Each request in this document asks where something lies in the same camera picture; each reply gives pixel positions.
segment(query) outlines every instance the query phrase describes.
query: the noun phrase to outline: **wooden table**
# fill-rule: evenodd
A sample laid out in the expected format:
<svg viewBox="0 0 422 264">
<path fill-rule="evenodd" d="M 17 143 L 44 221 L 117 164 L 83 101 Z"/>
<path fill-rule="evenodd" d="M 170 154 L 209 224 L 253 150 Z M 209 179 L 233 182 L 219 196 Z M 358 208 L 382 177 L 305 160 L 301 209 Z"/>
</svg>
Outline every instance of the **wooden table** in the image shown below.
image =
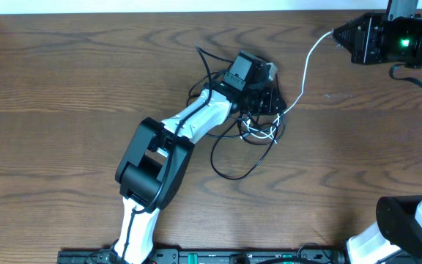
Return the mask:
<svg viewBox="0 0 422 264">
<path fill-rule="evenodd" d="M 310 47 L 362 13 L 0 15 L 0 263 L 54 263 L 61 249 L 118 238 L 116 166 L 141 120 L 184 108 L 205 73 L 195 43 L 230 59 L 241 48 L 270 58 L 293 102 Z M 391 80 L 389 67 L 353 65 L 323 40 L 264 162 L 242 181 L 224 180 L 209 163 L 213 140 L 202 139 L 155 241 L 336 245 L 375 221 L 381 196 L 422 194 L 422 89 Z M 422 70 L 400 76 L 422 79 Z M 216 164 L 240 175 L 263 152 L 228 140 Z"/>
</svg>

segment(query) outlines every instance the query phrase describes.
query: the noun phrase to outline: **white wall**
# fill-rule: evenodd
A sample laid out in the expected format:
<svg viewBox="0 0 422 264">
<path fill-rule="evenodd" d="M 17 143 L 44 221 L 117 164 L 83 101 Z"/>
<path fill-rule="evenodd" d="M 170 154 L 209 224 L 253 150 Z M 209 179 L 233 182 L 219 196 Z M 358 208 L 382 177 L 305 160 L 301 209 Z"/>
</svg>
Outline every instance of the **white wall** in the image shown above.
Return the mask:
<svg viewBox="0 0 422 264">
<path fill-rule="evenodd" d="M 384 10 L 388 0 L 0 0 L 0 14 Z M 418 8 L 422 9 L 422 0 Z"/>
</svg>

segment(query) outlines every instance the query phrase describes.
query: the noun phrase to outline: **black bracket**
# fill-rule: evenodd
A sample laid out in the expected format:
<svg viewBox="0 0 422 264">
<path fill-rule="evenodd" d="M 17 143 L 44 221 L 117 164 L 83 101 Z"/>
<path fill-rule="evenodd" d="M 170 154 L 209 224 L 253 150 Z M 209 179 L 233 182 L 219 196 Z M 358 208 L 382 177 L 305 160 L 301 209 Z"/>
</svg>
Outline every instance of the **black bracket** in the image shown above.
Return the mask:
<svg viewBox="0 0 422 264">
<path fill-rule="evenodd" d="M 139 124 L 116 170 L 115 180 L 120 184 L 120 194 L 147 206 L 158 192 L 166 170 L 164 165 L 172 162 L 163 190 L 155 206 L 147 208 L 148 213 L 156 208 L 164 209 L 174 198 L 195 147 L 186 137 L 177 137 L 172 144 L 172 137 L 172 132 L 167 131 L 162 123 L 146 118 Z M 147 150 L 156 152 L 158 149 L 167 153 L 173 151 L 173 161 L 167 158 L 162 165 L 147 155 Z"/>
<path fill-rule="evenodd" d="M 418 259 L 422 259 L 422 227 L 415 212 L 421 200 L 422 196 L 382 197 L 376 209 L 384 238 Z"/>
</svg>

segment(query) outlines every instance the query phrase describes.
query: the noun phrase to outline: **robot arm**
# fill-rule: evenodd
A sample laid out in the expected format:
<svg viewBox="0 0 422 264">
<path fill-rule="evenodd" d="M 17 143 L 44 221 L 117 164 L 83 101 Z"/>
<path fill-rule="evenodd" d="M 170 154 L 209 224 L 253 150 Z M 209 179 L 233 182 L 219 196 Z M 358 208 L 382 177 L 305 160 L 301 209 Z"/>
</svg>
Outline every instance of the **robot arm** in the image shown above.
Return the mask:
<svg viewBox="0 0 422 264">
<path fill-rule="evenodd" d="M 241 51 L 230 70 L 221 71 L 211 85 L 205 84 L 189 107 L 162 122 L 151 118 L 141 122 L 115 175 L 125 205 L 121 235 L 114 246 L 117 259 L 141 264 L 148 257 L 159 212 L 178 191 L 201 137 L 225 122 L 232 112 L 261 114 L 261 106 L 268 106 L 265 114 L 272 114 L 274 109 L 286 107 L 279 91 L 263 92 L 276 71 L 273 63 Z M 149 157 L 147 151 L 166 157 L 164 165 Z"/>
<path fill-rule="evenodd" d="M 422 67 L 422 19 L 415 14 L 417 1 L 390 0 L 385 14 L 366 13 L 334 30 L 334 38 L 351 53 L 352 63 L 375 65 L 403 62 Z M 396 69 L 390 70 L 390 77 Z M 405 78 L 422 88 L 422 83 Z M 351 263 L 383 263 L 406 251 L 422 259 L 422 196 L 382 197 L 377 221 L 347 241 Z"/>
<path fill-rule="evenodd" d="M 163 126 L 164 132 L 166 133 L 168 131 L 170 133 L 173 133 L 177 129 L 179 121 L 183 117 L 187 116 L 192 111 L 197 109 L 201 104 L 203 104 L 208 95 L 209 90 L 204 89 L 201 92 L 199 99 L 193 102 L 189 107 L 181 111 L 179 114 L 166 120 L 163 120 L 159 125 Z M 185 137 L 192 144 L 196 143 L 210 129 L 226 121 L 227 117 L 229 116 L 231 105 L 232 104 L 227 100 L 226 96 L 214 91 L 212 93 L 210 103 L 204 108 L 197 111 L 191 118 L 187 120 L 187 122 L 183 125 L 182 129 L 179 130 L 178 136 Z M 135 135 L 133 137 L 132 144 L 135 143 L 135 141 L 141 141 L 141 138 L 139 136 L 140 135 Z M 157 149 L 157 152 L 161 155 L 164 155 L 165 157 L 169 155 L 168 150 L 166 150 L 166 147 L 159 147 Z M 175 153 L 174 161 L 177 162 L 176 158 L 179 158 L 181 156 L 182 155 L 180 155 L 179 153 Z M 172 166 L 171 171 L 173 172 L 175 170 L 175 166 Z M 181 178 L 178 179 L 179 182 L 175 183 L 175 189 L 178 189 L 178 186 L 182 181 L 183 173 L 180 177 Z M 148 178 L 151 181 L 156 182 L 155 186 L 159 186 L 158 181 L 153 180 L 150 177 Z M 134 184 L 136 184 L 136 186 L 142 186 L 142 183 L 134 182 Z M 168 203 L 166 202 L 163 204 L 159 204 L 159 206 L 150 213 L 142 213 L 137 215 L 132 214 L 133 209 L 140 211 L 143 210 L 144 207 L 139 202 L 136 202 L 134 198 L 124 197 L 123 204 L 125 206 L 125 215 L 123 218 L 122 232 L 120 234 L 119 240 L 115 244 L 114 250 L 119 257 L 122 257 L 124 254 L 123 251 L 125 250 L 126 238 L 127 236 L 129 236 L 130 239 L 129 245 L 127 246 L 127 250 L 125 252 L 125 261 L 127 263 L 143 263 L 143 261 L 148 257 L 149 253 L 152 250 L 152 235 L 154 233 L 154 228 L 158 220 L 160 209 L 167 206 Z M 131 228 L 129 228 L 129 223 L 132 216 L 134 217 L 134 219 L 132 221 Z"/>
</svg>

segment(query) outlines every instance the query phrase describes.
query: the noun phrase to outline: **green led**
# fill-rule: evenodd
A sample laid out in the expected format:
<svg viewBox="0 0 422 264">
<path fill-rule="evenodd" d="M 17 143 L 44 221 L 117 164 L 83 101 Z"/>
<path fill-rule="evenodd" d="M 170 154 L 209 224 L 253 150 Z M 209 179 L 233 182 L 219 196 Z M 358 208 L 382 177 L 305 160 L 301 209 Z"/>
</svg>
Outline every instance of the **green led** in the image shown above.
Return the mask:
<svg viewBox="0 0 422 264">
<path fill-rule="evenodd" d="M 401 40 L 401 45 L 404 47 L 407 47 L 410 45 L 410 41 L 409 40 Z"/>
<path fill-rule="evenodd" d="M 198 255 L 197 253 L 188 254 L 188 264 L 198 264 Z"/>
<path fill-rule="evenodd" d="M 284 254 L 283 257 L 292 257 L 291 254 Z M 294 264 L 293 262 L 283 262 L 283 264 Z"/>
</svg>

